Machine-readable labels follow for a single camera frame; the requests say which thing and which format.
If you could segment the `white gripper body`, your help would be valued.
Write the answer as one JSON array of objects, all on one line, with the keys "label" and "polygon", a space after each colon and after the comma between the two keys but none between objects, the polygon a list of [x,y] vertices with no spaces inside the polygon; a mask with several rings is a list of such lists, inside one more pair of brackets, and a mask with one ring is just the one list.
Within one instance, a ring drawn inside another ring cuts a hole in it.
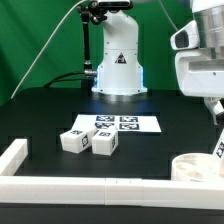
[{"label": "white gripper body", "polygon": [[186,96],[224,97],[224,30],[199,34],[195,20],[170,38],[178,85]]}]

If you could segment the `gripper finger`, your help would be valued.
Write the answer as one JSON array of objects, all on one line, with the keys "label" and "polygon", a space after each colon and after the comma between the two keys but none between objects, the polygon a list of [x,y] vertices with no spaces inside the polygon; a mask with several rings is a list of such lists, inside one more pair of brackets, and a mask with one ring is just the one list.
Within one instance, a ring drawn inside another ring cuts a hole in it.
[{"label": "gripper finger", "polygon": [[220,98],[205,97],[204,103],[210,111],[215,125],[224,124],[224,107],[221,104]]}]

